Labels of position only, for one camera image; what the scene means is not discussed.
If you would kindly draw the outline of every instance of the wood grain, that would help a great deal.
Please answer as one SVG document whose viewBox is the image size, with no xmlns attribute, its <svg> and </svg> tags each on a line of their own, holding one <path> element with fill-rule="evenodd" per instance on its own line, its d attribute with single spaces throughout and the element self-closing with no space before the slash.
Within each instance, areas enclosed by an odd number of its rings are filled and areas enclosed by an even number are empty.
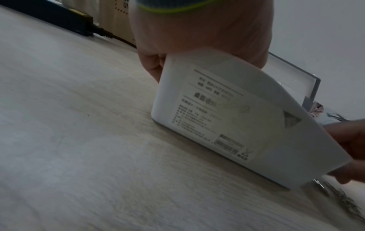
<svg viewBox="0 0 365 231">
<path fill-rule="evenodd" d="M 133 48 L 5 8 L 0 31 L 0 230 L 337 230 L 315 188 L 153 122 Z"/>
</svg>

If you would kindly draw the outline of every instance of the product label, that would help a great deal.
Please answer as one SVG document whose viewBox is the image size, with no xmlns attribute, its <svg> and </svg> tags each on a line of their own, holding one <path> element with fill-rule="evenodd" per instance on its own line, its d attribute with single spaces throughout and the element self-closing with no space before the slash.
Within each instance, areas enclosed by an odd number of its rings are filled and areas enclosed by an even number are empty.
<svg viewBox="0 0 365 231">
<path fill-rule="evenodd" d="M 184 136 L 249 163 L 301 119 L 192 65 L 169 120 Z"/>
</svg>

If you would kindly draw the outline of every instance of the hand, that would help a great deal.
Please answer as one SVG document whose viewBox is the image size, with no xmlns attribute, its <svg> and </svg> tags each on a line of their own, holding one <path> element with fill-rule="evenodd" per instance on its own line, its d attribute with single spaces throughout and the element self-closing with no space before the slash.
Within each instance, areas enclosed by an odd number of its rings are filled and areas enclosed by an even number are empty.
<svg viewBox="0 0 365 231">
<path fill-rule="evenodd" d="M 329 174 L 341 184 L 365 182 L 365 120 L 330 124 L 325 129 L 354 159 Z"/>
<path fill-rule="evenodd" d="M 129 5 L 143 67 L 159 82 L 166 54 L 212 47 L 264 67 L 271 42 L 272 0 L 225 0 L 182 13 L 157 14 Z"/>
</svg>

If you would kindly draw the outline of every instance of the black power adapter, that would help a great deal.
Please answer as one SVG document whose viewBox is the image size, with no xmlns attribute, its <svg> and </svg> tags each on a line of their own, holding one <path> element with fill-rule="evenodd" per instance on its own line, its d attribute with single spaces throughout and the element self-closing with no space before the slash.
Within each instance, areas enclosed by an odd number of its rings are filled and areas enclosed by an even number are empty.
<svg viewBox="0 0 365 231">
<path fill-rule="evenodd" d="M 0 5 L 83 36 L 93 36 L 96 33 L 136 47 L 134 44 L 95 25 L 92 16 L 61 3 L 49 0 L 0 0 Z"/>
</svg>

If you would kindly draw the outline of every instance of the wall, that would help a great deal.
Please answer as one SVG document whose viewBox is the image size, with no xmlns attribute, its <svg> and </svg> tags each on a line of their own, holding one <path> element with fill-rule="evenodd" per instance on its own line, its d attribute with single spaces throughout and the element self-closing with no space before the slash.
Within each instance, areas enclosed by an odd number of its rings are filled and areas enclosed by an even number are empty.
<svg viewBox="0 0 365 231">
<path fill-rule="evenodd" d="M 274 2 L 270 51 L 321 78 L 319 103 L 365 118 L 365 1 Z"/>
</svg>

